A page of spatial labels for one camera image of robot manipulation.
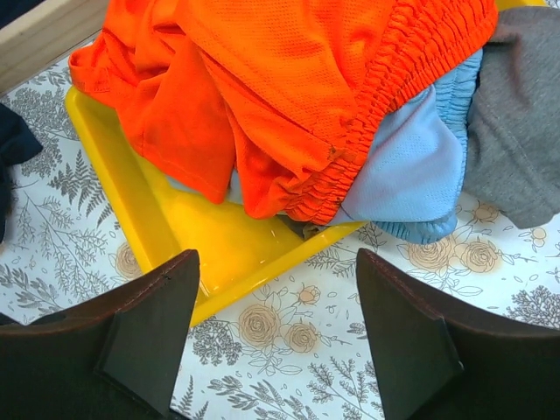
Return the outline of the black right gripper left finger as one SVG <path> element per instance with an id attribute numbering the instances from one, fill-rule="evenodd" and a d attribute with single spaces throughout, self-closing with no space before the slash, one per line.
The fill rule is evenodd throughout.
<path id="1" fill-rule="evenodd" d="M 82 304 L 1 317 L 3 419 L 169 419 L 199 291 L 186 250 Z"/>

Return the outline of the orange mesh shorts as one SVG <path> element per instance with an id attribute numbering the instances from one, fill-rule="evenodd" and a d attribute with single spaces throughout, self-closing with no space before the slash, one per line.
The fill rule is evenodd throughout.
<path id="1" fill-rule="evenodd" d="M 494 33 L 492 1 L 112 1 L 68 61 L 131 147 L 219 204 L 329 223 L 382 118 Z"/>

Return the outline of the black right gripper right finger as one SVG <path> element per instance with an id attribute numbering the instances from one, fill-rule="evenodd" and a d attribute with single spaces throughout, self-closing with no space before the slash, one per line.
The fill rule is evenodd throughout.
<path id="1" fill-rule="evenodd" d="M 356 280 L 387 419 L 557 419 L 559 332 L 470 305 L 362 248 Z"/>

